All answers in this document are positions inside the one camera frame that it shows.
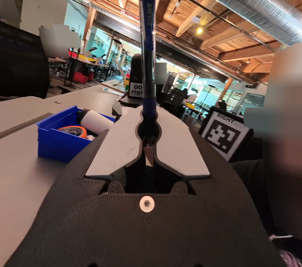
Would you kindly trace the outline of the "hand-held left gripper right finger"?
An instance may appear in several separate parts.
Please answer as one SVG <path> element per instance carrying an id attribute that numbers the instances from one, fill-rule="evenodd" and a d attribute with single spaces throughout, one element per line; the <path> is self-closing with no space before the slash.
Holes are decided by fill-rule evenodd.
<path id="1" fill-rule="evenodd" d="M 182 179 L 208 178 L 209 169 L 189 127 L 161 107 L 157 107 L 156 122 L 159 137 L 154 145 L 155 162 Z"/>

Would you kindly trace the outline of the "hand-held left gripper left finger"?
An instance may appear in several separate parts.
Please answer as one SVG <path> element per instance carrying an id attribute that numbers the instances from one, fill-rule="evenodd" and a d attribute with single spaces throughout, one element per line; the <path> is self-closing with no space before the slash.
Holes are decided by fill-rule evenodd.
<path id="1" fill-rule="evenodd" d="M 142 153 L 137 128 L 142 121 L 142 106 L 129 112 L 109 129 L 92 160 L 86 177 L 126 177 L 126 167 L 138 161 Z"/>

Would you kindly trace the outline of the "blue plastic bin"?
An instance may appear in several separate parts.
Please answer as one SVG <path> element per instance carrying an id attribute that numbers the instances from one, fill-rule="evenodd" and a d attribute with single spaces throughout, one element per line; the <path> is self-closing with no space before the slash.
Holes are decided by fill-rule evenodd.
<path id="1" fill-rule="evenodd" d="M 85 139 L 57 130 L 65 126 L 80 126 L 76 121 L 76 112 L 79 110 L 82 109 L 71 106 L 37 123 L 38 156 L 68 163 L 90 144 L 94 137 L 98 136 L 86 130 L 87 138 Z M 114 118 L 103 116 L 115 122 Z"/>

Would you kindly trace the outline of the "blue pen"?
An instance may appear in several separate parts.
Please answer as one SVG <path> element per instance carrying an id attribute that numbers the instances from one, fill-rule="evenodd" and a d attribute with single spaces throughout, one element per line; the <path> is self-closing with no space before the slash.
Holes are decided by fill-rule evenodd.
<path id="1" fill-rule="evenodd" d="M 154 166 L 154 149 L 156 141 L 157 116 L 155 70 L 155 13 L 156 0 L 139 0 L 140 33 L 141 33 L 141 67 L 143 84 L 143 147 L 145 157 L 151 167 Z"/>

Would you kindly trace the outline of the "white bottle with black cap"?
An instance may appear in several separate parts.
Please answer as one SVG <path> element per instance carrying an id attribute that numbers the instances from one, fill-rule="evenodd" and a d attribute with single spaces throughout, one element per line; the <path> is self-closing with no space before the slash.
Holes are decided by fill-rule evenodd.
<path id="1" fill-rule="evenodd" d="M 114 124 L 114 121 L 86 108 L 77 111 L 76 115 L 77 123 L 95 135 L 100 135 L 105 130 L 110 129 Z"/>

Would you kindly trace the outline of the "orange tape roll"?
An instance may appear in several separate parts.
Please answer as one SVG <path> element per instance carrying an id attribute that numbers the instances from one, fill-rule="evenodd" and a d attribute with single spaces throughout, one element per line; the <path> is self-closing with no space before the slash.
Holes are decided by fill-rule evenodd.
<path id="1" fill-rule="evenodd" d="M 87 138 L 87 131 L 82 126 L 65 126 L 57 129 L 62 133 L 67 133 L 76 137 Z"/>

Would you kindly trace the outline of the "black labelled device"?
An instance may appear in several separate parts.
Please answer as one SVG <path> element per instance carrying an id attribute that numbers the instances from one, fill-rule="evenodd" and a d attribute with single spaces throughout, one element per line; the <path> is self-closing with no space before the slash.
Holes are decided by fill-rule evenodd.
<path id="1" fill-rule="evenodd" d="M 119 103 L 123 106 L 136 108 L 143 106 L 145 113 L 155 114 L 156 84 L 155 84 L 154 54 L 135 54 L 131 59 L 129 89 L 121 97 Z"/>

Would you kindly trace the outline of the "red storage bin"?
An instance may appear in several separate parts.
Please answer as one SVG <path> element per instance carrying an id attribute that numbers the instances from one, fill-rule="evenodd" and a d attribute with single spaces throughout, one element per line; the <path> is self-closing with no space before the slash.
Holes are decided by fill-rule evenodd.
<path id="1" fill-rule="evenodd" d="M 87 83 L 89 76 L 86 76 L 80 72 L 75 72 L 73 76 L 73 81 L 77 83 Z"/>

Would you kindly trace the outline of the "cluttered work table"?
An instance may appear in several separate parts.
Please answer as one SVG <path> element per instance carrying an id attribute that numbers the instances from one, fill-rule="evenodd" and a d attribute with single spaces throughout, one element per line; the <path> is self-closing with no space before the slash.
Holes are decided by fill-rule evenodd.
<path id="1" fill-rule="evenodd" d="M 96 80 L 106 80 L 110 69 L 109 65 L 106 65 L 96 59 L 85 57 L 82 54 L 78 54 L 72 50 L 68 50 L 70 57 L 70 68 L 68 80 L 71 80 L 71 75 L 74 76 L 75 72 L 80 72 L 86 76 L 89 76 L 88 82 Z"/>

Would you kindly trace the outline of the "slim silver ventilation duct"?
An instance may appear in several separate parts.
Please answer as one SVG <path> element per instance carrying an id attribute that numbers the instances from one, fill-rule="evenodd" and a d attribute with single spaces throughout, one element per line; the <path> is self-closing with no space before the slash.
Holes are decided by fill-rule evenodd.
<path id="1" fill-rule="evenodd" d="M 99 25 L 106 26 L 124 35 L 129 42 L 137 46 L 141 44 L 139 0 L 76 0 L 87 8 L 95 9 L 103 14 L 103 21 L 97 19 Z M 168 23 L 160 21 L 160 6 L 156 0 L 154 27 L 156 33 L 156 52 L 165 59 L 171 59 L 188 67 L 192 72 L 203 74 L 222 83 L 229 78 L 241 83 L 247 77 L 235 70 L 225 62 L 208 53 L 195 50 L 190 44 L 176 37 Z"/>

